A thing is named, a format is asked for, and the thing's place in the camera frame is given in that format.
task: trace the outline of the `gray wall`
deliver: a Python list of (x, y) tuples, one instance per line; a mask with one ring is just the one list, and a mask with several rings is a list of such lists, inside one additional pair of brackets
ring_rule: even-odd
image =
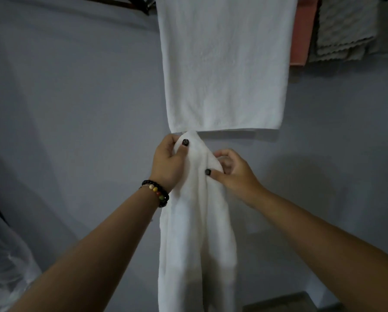
[[(0, 207), (48, 268), (149, 175), (169, 132), (156, 16), (80, 0), (0, 0)], [(271, 190), (388, 252), (388, 61), (307, 68), (279, 131), (201, 133)], [(244, 304), (335, 300), (235, 199)], [(159, 212), (108, 311), (157, 310)]]

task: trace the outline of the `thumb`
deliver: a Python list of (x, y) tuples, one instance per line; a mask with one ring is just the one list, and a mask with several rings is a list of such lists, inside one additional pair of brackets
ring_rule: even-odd
[(209, 168), (206, 169), (206, 175), (210, 176), (212, 179), (218, 181), (219, 183), (222, 183), (223, 185), (226, 184), (227, 176), (228, 176), (224, 173), (221, 173), (218, 170), (214, 170), (214, 169), (210, 170)]
[(185, 158), (187, 154), (188, 154), (188, 147), (183, 144), (179, 146), (178, 150), (175, 153), (176, 156), (180, 156), (181, 158)]

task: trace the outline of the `beaded bracelet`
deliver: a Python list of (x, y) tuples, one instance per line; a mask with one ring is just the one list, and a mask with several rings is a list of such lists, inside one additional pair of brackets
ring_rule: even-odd
[(152, 189), (156, 196), (159, 199), (159, 207), (165, 207), (169, 200), (169, 195), (165, 189), (162, 188), (160, 184), (154, 182), (153, 180), (145, 180), (142, 182), (142, 186), (147, 186), (149, 189)]

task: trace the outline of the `right hand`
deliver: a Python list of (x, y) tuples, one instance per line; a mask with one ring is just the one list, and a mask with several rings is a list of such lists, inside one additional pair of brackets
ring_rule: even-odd
[(266, 189), (259, 183), (249, 164), (232, 149), (218, 150), (214, 156), (218, 158), (224, 173), (211, 170), (210, 177), (232, 190), (250, 207), (255, 207), (260, 194)]

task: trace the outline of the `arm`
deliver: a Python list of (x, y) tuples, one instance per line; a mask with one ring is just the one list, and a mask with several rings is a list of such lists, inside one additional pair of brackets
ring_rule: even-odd
[(211, 177), (260, 211), (351, 311), (388, 311), (388, 255), (265, 189), (233, 150), (215, 153)]
[[(149, 179), (170, 192), (182, 176), (188, 152), (178, 136), (168, 135), (155, 152)], [(25, 311), (103, 311), (159, 205), (142, 187), (74, 248), (63, 255), (10, 309)]]

